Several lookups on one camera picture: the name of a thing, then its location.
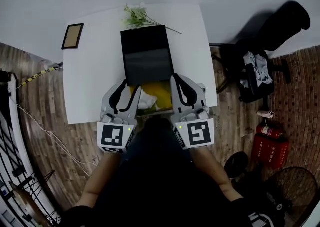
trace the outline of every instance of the red box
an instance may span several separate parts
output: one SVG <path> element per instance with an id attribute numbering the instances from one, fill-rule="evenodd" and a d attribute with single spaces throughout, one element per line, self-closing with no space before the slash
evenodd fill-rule
<path id="1" fill-rule="evenodd" d="M 275 170 L 284 165 L 288 149 L 289 142 L 286 139 L 274 140 L 256 134 L 252 149 L 252 159 L 263 162 Z"/>

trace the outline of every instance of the person's arm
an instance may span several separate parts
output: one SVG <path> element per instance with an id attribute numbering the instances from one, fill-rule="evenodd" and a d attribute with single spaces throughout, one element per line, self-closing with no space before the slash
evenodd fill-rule
<path id="1" fill-rule="evenodd" d="M 93 208 L 100 192 L 118 169 L 120 161 L 121 154 L 106 152 L 86 183 L 80 200 L 74 206 Z"/>
<path id="2" fill-rule="evenodd" d="M 220 187 L 229 201 L 243 198 L 232 186 L 232 183 L 214 155 L 206 147 L 191 148 L 190 153 L 195 166 L 210 176 Z"/>

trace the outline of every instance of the fan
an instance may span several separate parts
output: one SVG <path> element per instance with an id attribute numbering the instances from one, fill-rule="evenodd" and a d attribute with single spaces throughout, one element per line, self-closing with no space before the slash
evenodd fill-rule
<path id="1" fill-rule="evenodd" d="M 318 191 L 314 175 L 302 167 L 285 168 L 265 182 L 267 198 L 276 210 L 285 213 L 285 226 L 300 219 Z"/>

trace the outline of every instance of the cable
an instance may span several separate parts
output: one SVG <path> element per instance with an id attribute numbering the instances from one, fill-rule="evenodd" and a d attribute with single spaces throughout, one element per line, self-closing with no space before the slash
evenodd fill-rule
<path id="1" fill-rule="evenodd" d="M 20 109 L 22 110 L 25 114 L 27 114 L 31 119 L 34 120 L 34 122 L 39 126 L 39 128 L 44 131 L 52 141 L 54 141 L 56 143 L 56 145 L 58 145 L 78 166 L 79 168 L 81 168 L 83 170 L 83 172 L 85 172 L 85 174 L 89 177 L 90 175 L 79 165 L 94 165 L 97 167 L 97 164 L 93 163 L 93 162 L 80 162 L 79 160 L 77 160 L 75 157 L 72 156 L 72 154 L 70 153 L 70 151 L 67 149 L 67 147 L 63 144 L 63 142 L 53 133 L 50 132 L 48 130 L 45 130 L 39 123 L 38 121 L 32 116 L 30 115 L 25 109 L 23 109 L 19 104 L 17 104 L 14 100 L 12 100 L 12 98 L 10 97 L 11 101 Z M 62 147 L 52 136 L 51 134 L 61 143 L 61 145 L 64 147 Z"/>
<path id="2" fill-rule="evenodd" d="M 47 74 L 49 72 L 53 72 L 53 71 L 56 71 L 56 70 L 59 70 L 59 69 L 62 69 L 63 66 L 61 67 L 60 65 L 56 66 L 56 67 L 51 67 L 49 69 L 45 69 L 45 70 L 42 70 L 41 72 L 37 73 L 36 75 L 33 75 L 31 78 L 28 78 L 25 82 L 23 82 L 20 86 L 18 86 L 16 89 L 19 89 L 21 88 L 22 86 L 28 84 L 29 82 L 33 81 L 34 79 L 36 78 L 39 78 L 40 76 L 44 75 L 44 74 Z"/>

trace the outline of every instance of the black office chair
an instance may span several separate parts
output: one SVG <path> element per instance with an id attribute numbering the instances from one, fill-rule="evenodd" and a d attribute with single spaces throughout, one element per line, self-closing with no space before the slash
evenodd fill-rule
<path id="1" fill-rule="evenodd" d="M 236 44 L 222 45 L 220 47 L 221 58 L 212 55 L 213 60 L 222 63 L 227 76 L 223 85 L 217 89 L 217 93 L 223 92 L 233 82 L 236 82 L 239 87 L 239 99 L 245 103 L 265 99 L 274 92 L 274 82 L 271 84 L 262 83 L 258 87 L 254 66 L 252 64 L 245 65 L 243 59 L 248 52 L 266 59 L 268 73 L 273 81 L 273 71 L 278 71 L 283 72 L 286 83 L 290 84 L 291 75 L 287 61 L 282 60 L 282 65 L 273 65 L 265 50 L 277 50 L 284 42 L 298 34 L 301 29 L 308 30 L 310 24 L 307 11 L 299 3 L 289 1 L 264 23 L 255 38 L 241 39 Z M 249 88 L 245 88 L 241 84 L 241 80 L 248 80 Z"/>

